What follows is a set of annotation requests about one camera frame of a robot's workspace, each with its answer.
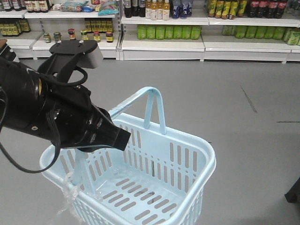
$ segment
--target white shelf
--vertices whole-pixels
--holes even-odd
[[[299,27],[300,20],[291,14],[285,13],[281,19],[236,17],[234,20],[223,20],[208,17],[209,25],[246,25],[246,26],[277,26]]]
[[[12,10],[10,12],[1,11],[0,18],[24,18],[25,13],[27,13],[27,10],[21,10],[21,11]]]
[[[151,20],[145,17],[133,16],[131,18],[126,18],[122,16],[122,24],[164,24],[164,25],[209,25],[206,13],[203,10],[195,9],[192,12],[192,16],[186,19],[173,19],[170,20]]]
[[[18,37],[3,37],[7,39],[7,44],[13,49],[31,49],[32,45],[42,35],[40,31],[23,33]]]
[[[98,12],[63,12],[60,10],[50,10],[48,13],[26,13],[26,19],[39,18],[115,18],[115,14],[99,16]]]

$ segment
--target bottle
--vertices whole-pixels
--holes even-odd
[[[11,5],[10,0],[2,0],[2,4],[3,4],[4,10],[6,12],[10,12],[11,11],[12,5]]]
[[[124,4],[125,4],[125,17],[126,18],[130,18],[132,17],[132,10],[131,10],[131,0],[124,0]]]
[[[236,26],[236,33],[235,33],[235,37],[236,38],[244,38],[246,35],[246,31],[247,31],[247,26]]]
[[[132,16],[139,15],[139,5],[138,0],[132,0]]]
[[[42,13],[47,13],[49,10],[48,2],[46,0],[38,0]]]
[[[266,26],[258,26],[255,34],[255,38],[262,39],[264,34],[266,33],[267,27]]]
[[[221,18],[223,20],[228,19],[230,6],[231,6],[231,0],[225,0],[224,5],[223,5],[223,12],[222,12],[222,15],[221,15]]]
[[[259,6],[259,0],[251,0],[249,5],[248,17],[255,17]]]
[[[162,20],[163,19],[163,11],[164,11],[164,3],[163,0],[158,0],[157,3],[157,19]]]
[[[239,6],[238,0],[233,0],[231,3],[228,19],[230,19],[230,20],[235,19],[236,11],[238,10],[238,6]]]
[[[150,19],[151,3],[152,3],[151,0],[146,1],[146,10],[145,10],[146,19]]]
[[[287,0],[279,0],[278,7],[277,7],[276,13],[274,15],[274,18],[281,19],[283,13],[285,12],[286,5],[287,5]]]
[[[172,18],[173,19],[177,19],[179,18],[180,15],[180,0],[172,0],[172,5],[173,5],[173,9],[172,9]]]
[[[145,17],[145,13],[146,13],[145,0],[139,0],[139,16]]]
[[[218,0],[210,0],[208,4],[208,17],[214,17]]]
[[[265,17],[269,19],[273,18],[277,10],[277,6],[278,6],[278,0],[270,0],[268,7],[266,9]]]
[[[218,0],[215,12],[215,18],[221,18],[223,11],[224,0]]]
[[[32,3],[32,7],[35,13],[40,13],[41,12],[41,8],[39,6],[39,1],[38,0],[33,0],[31,1]]]
[[[165,0],[164,3],[164,10],[163,10],[163,20],[169,20],[170,19],[170,4],[169,0]]]
[[[12,0],[13,6],[15,11],[21,11],[22,10],[22,5],[19,0]]]
[[[265,14],[268,3],[269,3],[269,0],[260,0],[259,1],[256,17],[261,18]]]
[[[25,6],[26,6],[26,9],[27,9],[28,13],[34,13],[33,5],[31,3],[31,0],[25,0]]]
[[[243,17],[243,15],[245,13],[246,6],[247,6],[247,2],[248,2],[248,0],[240,0],[239,10],[238,10],[238,13],[237,13],[238,17]]]
[[[158,19],[158,4],[156,0],[152,0],[151,11],[150,11],[150,19],[157,20]]]

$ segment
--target gray concrete floor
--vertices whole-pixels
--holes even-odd
[[[23,62],[37,68],[42,61]],[[104,60],[88,69],[85,86],[106,109],[143,86],[157,87],[167,126],[211,142],[217,167],[204,188],[197,225],[298,225],[300,207],[287,203],[284,193],[300,176],[299,70],[300,64]],[[143,112],[142,102],[128,113]],[[0,139],[32,169],[49,145],[6,128]],[[4,156],[0,171],[0,224],[48,225],[62,205],[61,191],[41,174],[18,171]],[[55,224],[78,222],[66,212]]]

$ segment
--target product label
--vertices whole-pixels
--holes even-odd
[[[32,11],[33,10],[33,6],[32,6],[31,1],[25,1],[25,6],[26,6],[26,9],[28,11]]]
[[[278,3],[278,8],[284,9],[286,7],[286,2],[280,2]]]
[[[256,8],[259,6],[259,1],[252,1],[251,2],[251,7]]]
[[[277,8],[278,2],[270,2],[269,3],[269,8]]]
[[[47,1],[39,1],[39,6],[40,6],[42,11],[47,11],[48,10]]]

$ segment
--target shopping basket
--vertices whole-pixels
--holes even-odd
[[[124,113],[145,94],[145,119]],[[154,97],[159,124],[150,121]],[[59,160],[43,175],[62,189],[69,172],[73,171],[70,187],[82,180],[73,206],[89,225],[194,225],[203,186],[216,167],[211,145],[166,127],[162,97],[153,87],[140,89],[110,115],[114,124],[131,133],[124,152],[62,149]],[[50,146],[40,159],[42,168],[53,155]]]

